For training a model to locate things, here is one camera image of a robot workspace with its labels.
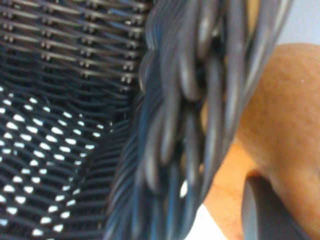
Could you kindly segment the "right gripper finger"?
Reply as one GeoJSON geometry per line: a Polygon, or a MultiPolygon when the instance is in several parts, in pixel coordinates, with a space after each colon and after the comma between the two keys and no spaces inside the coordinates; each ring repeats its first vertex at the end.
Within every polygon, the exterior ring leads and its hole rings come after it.
{"type": "Polygon", "coordinates": [[[314,213],[301,191],[288,181],[269,181],[263,175],[246,177],[241,205],[245,240],[312,240],[314,213]]]}

